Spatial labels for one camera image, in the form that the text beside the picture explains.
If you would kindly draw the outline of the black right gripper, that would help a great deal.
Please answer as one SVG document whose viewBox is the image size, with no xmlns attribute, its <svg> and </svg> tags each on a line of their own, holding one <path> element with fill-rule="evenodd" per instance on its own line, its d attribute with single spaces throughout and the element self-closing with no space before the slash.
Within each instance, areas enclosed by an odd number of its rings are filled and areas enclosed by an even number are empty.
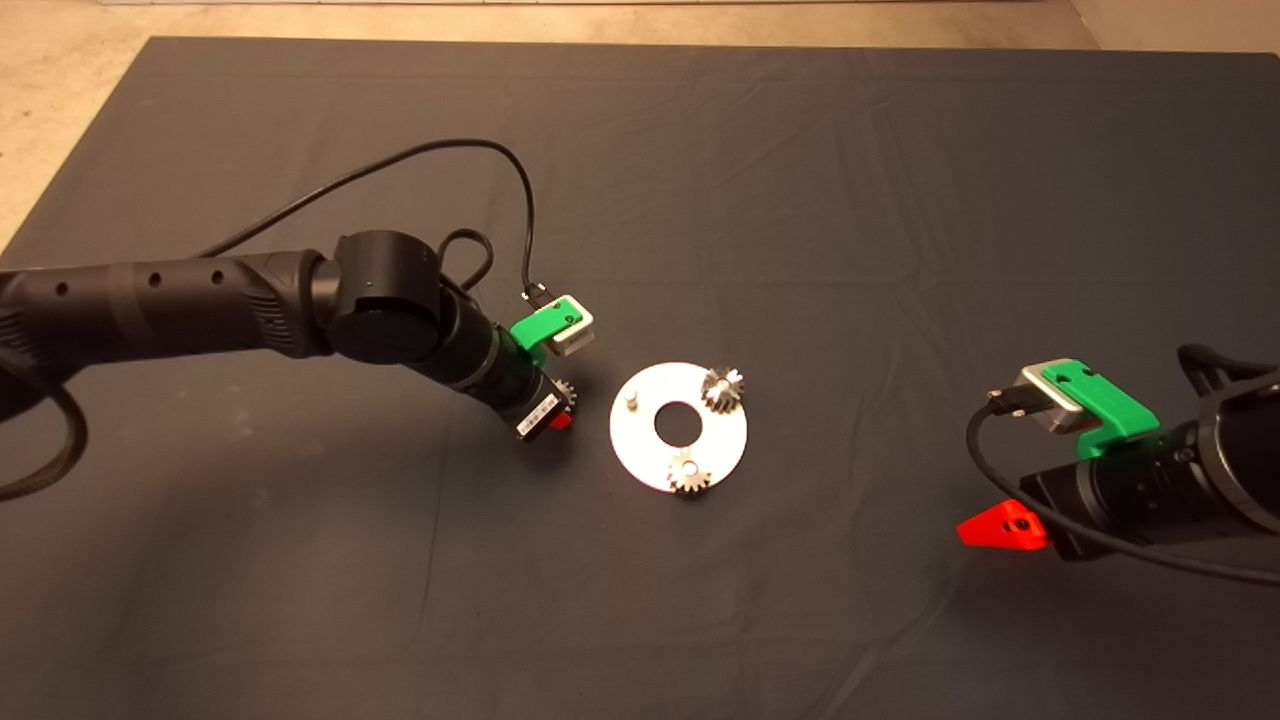
<svg viewBox="0 0 1280 720">
<path fill-rule="evenodd" d="M 1083 527 L 1135 544 L 1188 544 L 1243 534 L 1240 518 L 1208 482 L 1189 425 L 1032 473 L 1018 487 Z M 1034 552 L 1050 547 L 1041 518 L 1019 501 L 1001 501 L 961 521 L 957 537 L 980 548 Z"/>
</svg>

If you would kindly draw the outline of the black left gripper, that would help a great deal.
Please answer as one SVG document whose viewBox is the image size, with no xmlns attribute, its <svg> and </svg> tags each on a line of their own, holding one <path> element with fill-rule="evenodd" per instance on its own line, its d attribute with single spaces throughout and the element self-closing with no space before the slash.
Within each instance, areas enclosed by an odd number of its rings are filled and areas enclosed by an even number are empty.
<svg viewBox="0 0 1280 720">
<path fill-rule="evenodd" d="M 493 331 L 490 352 L 468 383 L 468 396 L 493 410 L 524 442 L 570 428 L 577 411 L 576 389 L 544 373 L 503 328 Z"/>
</svg>

